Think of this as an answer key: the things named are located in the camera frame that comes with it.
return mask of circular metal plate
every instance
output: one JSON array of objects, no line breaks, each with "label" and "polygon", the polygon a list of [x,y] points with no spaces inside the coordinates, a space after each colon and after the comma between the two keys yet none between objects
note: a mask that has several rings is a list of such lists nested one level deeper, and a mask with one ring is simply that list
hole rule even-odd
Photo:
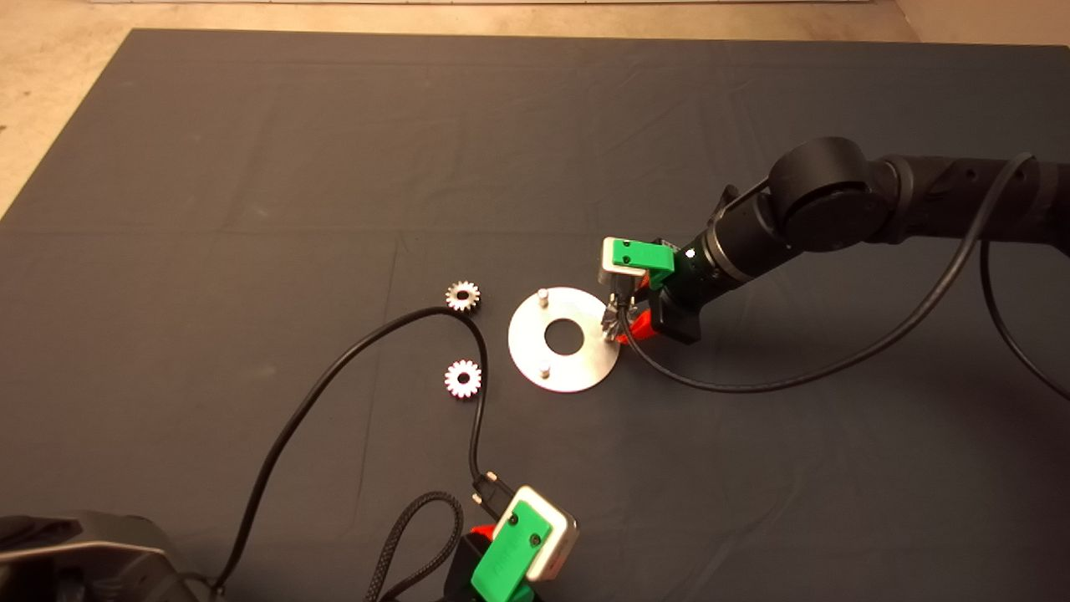
[{"label": "circular metal plate", "polygon": [[[577,288],[540,289],[524,299],[509,322],[509,354],[529,381],[559,393],[574,393],[601,383],[616,365],[620,345],[602,339],[606,306]],[[562,356],[546,344],[550,324],[571,321],[583,331],[580,351]]]}]

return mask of black robotic arm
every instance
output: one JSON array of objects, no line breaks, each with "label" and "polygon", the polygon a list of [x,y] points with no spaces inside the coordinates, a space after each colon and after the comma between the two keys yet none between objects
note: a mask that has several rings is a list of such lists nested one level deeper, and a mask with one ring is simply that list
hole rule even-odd
[{"label": "black robotic arm", "polygon": [[[674,253],[651,290],[651,325],[684,343],[721,294],[804,251],[912,235],[963,237],[1004,160],[888,155],[867,160],[845,138],[788,152],[744,194],[729,186],[707,227]],[[1070,254],[1070,164],[1025,160],[1000,186],[979,238],[1051,244]]]}]

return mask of dark gray mat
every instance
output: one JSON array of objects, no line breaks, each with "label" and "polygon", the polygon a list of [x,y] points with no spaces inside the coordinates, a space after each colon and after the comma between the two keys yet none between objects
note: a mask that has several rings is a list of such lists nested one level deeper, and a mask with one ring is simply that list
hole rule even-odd
[{"label": "dark gray mat", "polygon": [[[492,354],[483,463],[582,523],[550,600],[1066,600],[1070,408],[1003,349],[974,267],[883,356],[770,396],[627,354],[554,396],[505,330],[538,285],[598,290],[603,235],[687,240],[813,136],[1070,160],[1068,93],[1066,48],[136,31],[0,221],[0,514],[142,514],[217,570],[320,371],[463,277]],[[719,299],[700,345],[652,351],[731,382],[814,367],[901,320],[952,248],[800,258]],[[999,245],[994,271],[1070,381],[1067,259]],[[471,407],[441,374],[473,354],[430,322],[347,370],[233,600],[353,599],[411,498],[467,497]],[[414,522],[388,581],[446,528]]]}]

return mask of gear teeth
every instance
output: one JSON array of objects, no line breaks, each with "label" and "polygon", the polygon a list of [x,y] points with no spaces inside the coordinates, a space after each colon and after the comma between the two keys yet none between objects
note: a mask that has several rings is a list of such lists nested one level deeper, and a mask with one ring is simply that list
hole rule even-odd
[{"label": "gear teeth", "polygon": [[446,369],[444,383],[450,396],[458,400],[467,400],[479,392],[483,386],[483,371],[471,360],[456,361]]},{"label": "gear teeth", "polygon": [[469,280],[459,280],[446,289],[446,307],[455,312],[469,313],[479,307],[479,287]]}]

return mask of center hole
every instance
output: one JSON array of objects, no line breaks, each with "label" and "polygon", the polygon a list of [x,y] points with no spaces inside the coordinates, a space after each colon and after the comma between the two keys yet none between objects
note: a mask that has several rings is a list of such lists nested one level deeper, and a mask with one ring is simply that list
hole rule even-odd
[{"label": "center hole", "polygon": [[546,327],[546,344],[554,354],[571,356],[583,346],[583,329],[567,319],[553,321]]}]

